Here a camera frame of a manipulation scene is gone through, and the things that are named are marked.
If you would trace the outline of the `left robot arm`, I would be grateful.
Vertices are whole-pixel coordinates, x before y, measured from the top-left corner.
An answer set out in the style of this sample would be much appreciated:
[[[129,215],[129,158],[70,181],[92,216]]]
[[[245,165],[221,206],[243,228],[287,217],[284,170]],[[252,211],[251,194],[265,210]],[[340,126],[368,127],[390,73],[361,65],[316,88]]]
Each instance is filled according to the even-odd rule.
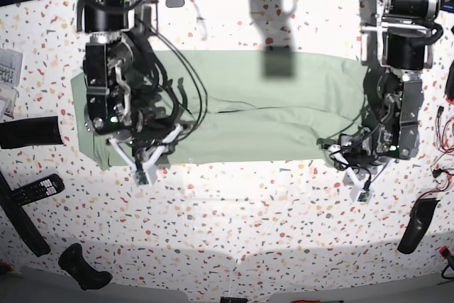
[[[436,23],[441,0],[376,0],[374,26],[381,77],[376,124],[354,135],[340,135],[339,150],[330,154],[339,170],[370,173],[388,160],[408,160],[419,149],[419,110],[423,104],[421,76],[433,65],[433,46],[443,36]]]

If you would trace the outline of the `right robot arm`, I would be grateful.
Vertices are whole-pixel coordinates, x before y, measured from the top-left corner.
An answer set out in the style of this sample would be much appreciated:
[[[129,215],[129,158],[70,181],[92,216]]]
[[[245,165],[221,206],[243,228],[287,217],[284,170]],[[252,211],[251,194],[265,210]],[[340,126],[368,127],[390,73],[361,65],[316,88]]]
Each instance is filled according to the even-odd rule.
[[[182,131],[179,101],[136,16],[145,0],[79,0],[86,125],[134,170],[154,165]]]

